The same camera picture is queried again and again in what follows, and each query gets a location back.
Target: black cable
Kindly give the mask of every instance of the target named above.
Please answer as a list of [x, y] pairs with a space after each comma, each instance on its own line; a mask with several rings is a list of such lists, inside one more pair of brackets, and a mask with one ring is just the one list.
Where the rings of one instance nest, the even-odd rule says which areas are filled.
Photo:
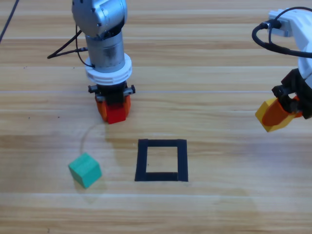
[[59, 55], [57, 55], [60, 51], [62, 51], [63, 49], [65, 49], [70, 43], [72, 43], [80, 34], [82, 33], [82, 31], [80, 30], [79, 32], [76, 33], [76, 35], [74, 35], [68, 42], [66, 42], [61, 48], [59, 48], [58, 50], [56, 50], [54, 53], [50, 54], [48, 56], [48, 59], [52, 59], [55, 57], [58, 57]]
[[14, 6], [13, 6], [13, 8], [12, 8], [12, 11], [11, 11], [11, 14], [10, 14], [8, 20], [7, 20], [6, 23], [5, 23], [5, 26], [4, 26], [3, 30], [2, 30], [1, 35], [0, 35], [0, 43], [1, 43], [1, 41], [2, 41], [2, 38], [3, 38], [3, 36], [4, 36], [5, 31], [6, 31], [6, 29], [8, 28], [9, 23], [10, 23], [10, 21], [11, 21], [13, 15], [14, 15], [14, 12], [15, 12], [15, 10], [16, 10], [16, 7], [18, 6], [19, 1], [20, 1], [20, 0], [16, 0], [16, 1], [15, 1], [15, 4], [14, 4]]
[[301, 52], [301, 51], [295, 51], [295, 50], [291, 50], [289, 48], [285, 48], [279, 45], [276, 45], [274, 43], [266, 43], [263, 42], [262, 40], [260, 40], [257, 36], [257, 32], [262, 30], [262, 29], [270, 29], [272, 31], [273, 28], [280, 28], [281, 27], [281, 22], [278, 21], [278, 18], [285, 14], [288, 11], [291, 10], [295, 10], [295, 9], [303, 9], [306, 10], [308, 9], [309, 11], [312, 11], [312, 9], [307, 8], [307, 7], [292, 7], [289, 8], [285, 11], [283, 11], [282, 13], [280, 13], [275, 19], [271, 19], [267, 22], [263, 22], [261, 24], [259, 24], [256, 28], [254, 28], [253, 33], [252, 33], [252, 37], [253, 40], [260, 45], [261, 47], [269, 50], [269, 51], [273, 51], [279, 54], [285, 54], [285, 55], [291, 55], [291, 56], [296, 56], [296, 57], [302, 57], [302, 58], [309, 58], [312, 59], [312, 53], [309, 52]]
[[77, 50], [77, 54], [78, 54], [78, 57], [79, 57], [79, 59], [80, 59], [80, 61], [84, 64], [84, 65], [86, 65], [86, 66], [88, 66], [88, 67], [94, 67], [94, 65], [88, 65], [88, 64], [86, 64], [83, 60], [82, 60], [82, 58], [81, 58], [81, 56], [80, 56], [80, 53], [79, 53], [79, 50], [78, 50], [78, 38], [76, 38], [76, 50]]

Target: robotic arm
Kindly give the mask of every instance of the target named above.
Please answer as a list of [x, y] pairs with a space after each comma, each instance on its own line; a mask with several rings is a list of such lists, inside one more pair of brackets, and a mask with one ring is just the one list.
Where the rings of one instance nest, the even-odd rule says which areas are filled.
[[286, 127], [294, 118], [312, 117], [312, 12], [289, 9], [269, 13], [269, 21], [261, 24], [273, 34], [294, 37], [300, 52], [270, 43], [261, 42], [253, 31], [253, 39], [260, 46], [282, 54], [298, 56], [298, 68], [292, 70], [282, 81], [282, 85], [272, 89], [276, 98], [262, 104], [256, 117], [268, 131]]
[[[95, 93], [97, 108], [104, 121], [112, 124], [124, 121], [130, 111], [130, 95], [136, 92], [127, 79], [132, 74], [132, 62], [124, 53], [122, 28], [127, 21], [126, 0], [73, 0], [73, 17], [80, 31], [63, 47], [48, 57], [88, 51], [85, 64], [87, 77], [96, 85], [89, 86]], [[87, 47], [78, 49], [77, 37], [85, 34]], [[58, 54], [76, 40], [77, 49]]]

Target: black tape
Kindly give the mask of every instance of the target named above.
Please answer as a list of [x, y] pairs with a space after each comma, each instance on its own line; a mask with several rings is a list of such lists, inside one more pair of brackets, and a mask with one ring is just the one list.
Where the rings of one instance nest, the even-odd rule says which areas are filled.
[[[177, 147], [178, 172], [146, 172], [148, 147]], [[135, 181], [184, 181], [188, 182], [186, 140], [138, 140]]]

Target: wooden surface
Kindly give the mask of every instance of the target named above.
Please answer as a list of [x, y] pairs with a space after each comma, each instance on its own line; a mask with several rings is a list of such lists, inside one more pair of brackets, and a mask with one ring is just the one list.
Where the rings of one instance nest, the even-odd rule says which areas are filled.
[[[1, 27], [13, 4], [0, 1]], [[311, 122], [267, 134], [254, 116], [297, 59], [251, 31], [294, 1], [128, 6], [138, 92], [127, 121], [106, 125], [77, 56], [46, 59], [75, 32], [71, 2], [20, 1], [0, 45], [0, 233], [311, 234]], [[134, 182], [139, 138], [187, 139], [190, 182]], [[83, 152], [103, 172], [88, 190], [67, 168]], [[148, 171], [176, 169], [174, 150], [150, 156]]]

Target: green block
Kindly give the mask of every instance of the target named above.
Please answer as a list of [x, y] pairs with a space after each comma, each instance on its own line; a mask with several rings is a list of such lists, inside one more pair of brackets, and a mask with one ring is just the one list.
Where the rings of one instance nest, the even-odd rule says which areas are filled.
[[82, 154], [68, 167], [73, 178], [85, 189], [102, 176], [99, 163], [87, 153]]

